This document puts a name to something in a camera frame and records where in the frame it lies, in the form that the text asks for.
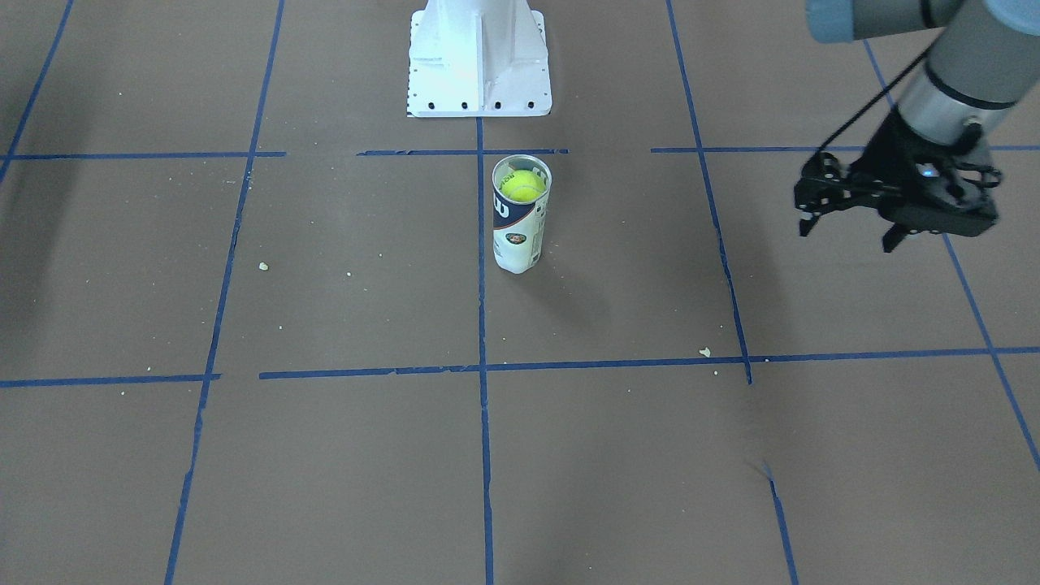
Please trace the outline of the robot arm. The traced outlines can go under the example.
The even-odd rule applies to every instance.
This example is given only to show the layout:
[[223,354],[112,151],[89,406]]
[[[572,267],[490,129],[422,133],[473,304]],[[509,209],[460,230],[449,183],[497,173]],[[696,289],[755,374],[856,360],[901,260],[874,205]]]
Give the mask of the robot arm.
[[900,72],[908,85],[854,163],[823,145],[804,163],[794,187],[801,236],[855,207],[889,222],[885,252],[918,233],[991,229],[1003,172],[987,139],[1038,82],[1036,1],[808,1],[805,14],[818,43],[938,37]]

